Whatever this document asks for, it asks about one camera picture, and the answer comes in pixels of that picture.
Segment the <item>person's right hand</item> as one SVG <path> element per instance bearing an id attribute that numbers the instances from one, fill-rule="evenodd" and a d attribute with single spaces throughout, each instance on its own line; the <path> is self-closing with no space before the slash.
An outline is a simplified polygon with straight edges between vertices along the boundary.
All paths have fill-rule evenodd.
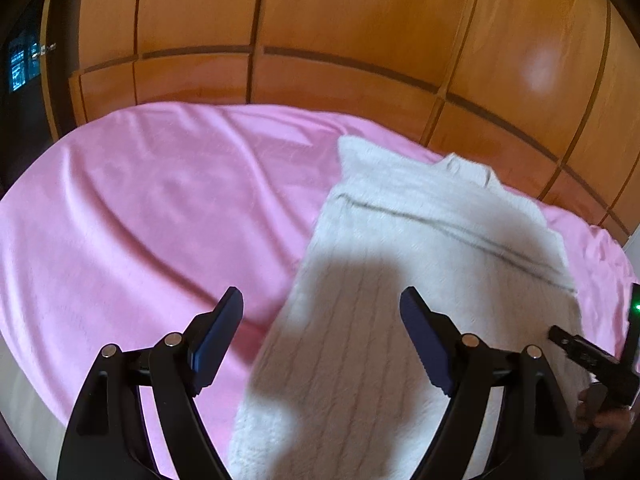
<path id="1" fill-rule="evenodd" d="M 605 394 L 606 388 L 600 382 L 593 382 L 578 394 L 575 429 L 583 436 L 591 429 L 597 433 L 584 458 L 587 468 L 603 466 L 624 442 L 637 418 L 629 406 L 598 412 L 596 401 Z"/>

